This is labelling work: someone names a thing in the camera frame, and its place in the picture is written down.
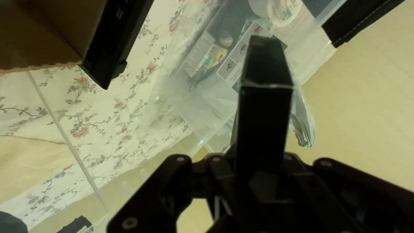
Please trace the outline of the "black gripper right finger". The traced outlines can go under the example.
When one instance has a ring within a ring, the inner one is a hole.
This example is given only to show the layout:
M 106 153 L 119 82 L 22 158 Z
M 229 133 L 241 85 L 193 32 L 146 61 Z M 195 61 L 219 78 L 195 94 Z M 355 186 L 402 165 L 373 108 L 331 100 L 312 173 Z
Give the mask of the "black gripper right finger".
M 277 233 L 414 233 L 414 193 L 331 158 L 278 160 Z

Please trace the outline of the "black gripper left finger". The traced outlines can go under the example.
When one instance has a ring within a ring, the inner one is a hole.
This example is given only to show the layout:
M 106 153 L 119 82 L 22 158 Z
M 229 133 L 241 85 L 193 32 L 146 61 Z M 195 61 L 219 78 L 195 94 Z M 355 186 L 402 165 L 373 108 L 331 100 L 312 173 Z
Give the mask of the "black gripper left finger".
M 233 218 L 219 201 L 207 160 L 167 157 L 106 226 L 106 233 L 177 233 L 177 222 L 194 200 L 203 200 L 214 223 L 206 233 L 236 233 Z

